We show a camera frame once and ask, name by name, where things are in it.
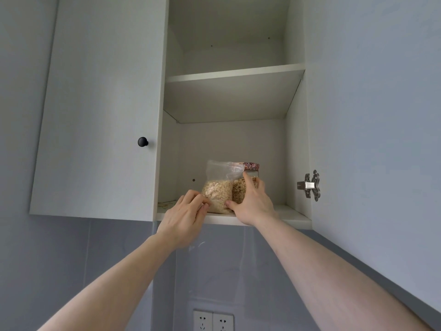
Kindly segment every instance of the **wall socket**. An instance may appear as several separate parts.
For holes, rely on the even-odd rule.
[[[213,313],[193,310],[193,331],[213,331]]]
[[[213,314],[213,331],[234,331],[233,315]]]

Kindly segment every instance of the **black knob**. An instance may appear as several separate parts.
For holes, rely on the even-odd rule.
[[[149,141],[145,137],[141,137],[138,139],[138,145],[141,147],[145,147],[149,144]]]

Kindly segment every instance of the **white cabinet door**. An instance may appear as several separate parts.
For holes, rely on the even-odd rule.
[[[153,219],[167,7],[60,0],[30,213]]]
[[[441,311],[441,3],[304,1],[313,227]]]

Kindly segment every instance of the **cabinet shelf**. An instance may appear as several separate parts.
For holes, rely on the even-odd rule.
[[[158,205],[156,220],[161,221],[165,215],[165,212],[173,207],[175,204],[175,201],[173,202],[166,202],[166,203],[160,203]],[[291,225],[294,228],[298,229],[304,229],[304,230],[312,230],[312,221],[302,215],[301,213],[295,211],[294,209],[290,208],[287,205],[275,205],[274,209],[279,214],[280,218]],[[237,217],[234,214],[227,215],[227,214],[213,214],[208,213],[205,217],[205,224],[221,224],[221,225],[242,225]]]
[[[282,119],[304,71],[291,64],[169,77],[164,110],[180,123]]]

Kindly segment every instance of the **hand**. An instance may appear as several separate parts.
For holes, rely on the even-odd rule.
[[[246,184],[245,198],[241,204],[234,201],[226,201],[225,205],[233,210],[237,218],[244,224],[254,225],[269,218],[278,218],[274,206],[268,195],[265,194],[265,182],[257,178],[257,188],[254,187],[253,179],[243,173]]]
[[[198,236],[210,205],[204,195],[189,190],[176,205],[167,210],[157,234],[164,235],[173,244],[173,250],[184,248]]]

